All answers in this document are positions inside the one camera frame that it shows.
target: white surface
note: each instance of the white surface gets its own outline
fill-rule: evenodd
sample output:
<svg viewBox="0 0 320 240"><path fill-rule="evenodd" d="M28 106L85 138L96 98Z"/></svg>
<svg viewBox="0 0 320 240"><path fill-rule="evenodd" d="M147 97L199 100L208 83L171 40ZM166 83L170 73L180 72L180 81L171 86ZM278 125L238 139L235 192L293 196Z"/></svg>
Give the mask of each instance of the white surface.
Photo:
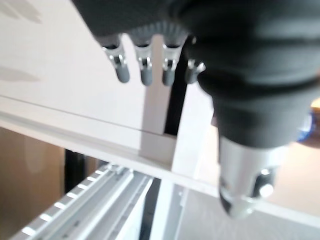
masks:
<svg viewBox="0 0 320 240"><path fill-rule="evenodd" d="M0 103L0 126L29 137L72 150L62 143L67 135L88 141L91 145L100 143L113 148L130 148L140 156L163 164L169 165L172 162L176 142L173 137L142 132L1 96ZM46 134L48 138L31 133L31 129ZM60 135L61 139L51 141L50 137L54 134Z"/></svg>
<svg viewBox="0 0 320 240"><path fill-rule="evenodd" d="M197 175L199 156L213 116L212 98L196 82L186 89L171 170Z"/></svg>
<svg viewBox="0 0 320 240"><path fill-rule="evenodd" d="M173 182L165 179L161 180L151 227L151 240L163 240L165 237L174 188L175 184Z"/></svg>
<svg viewBox="0 0 320 240"><path fill-rule="evenodd" d="M295 214L295 220L303 217ZM303 223L256 211L246 219L232 220L219 199L189 191L177 239L319 240L319 236L320 218L309 217Z"/></svg>
<svg viewBox="0 0 320 240"><path fill-rule="evenodd" d="M141 84L127 36L123 43L131 79L123 84L68 0L3 0L0 28L0 96L163 133L170 88L162 84L157 61L152 86ZM161 59L161 46L157 38L156 59Z"/></svg>

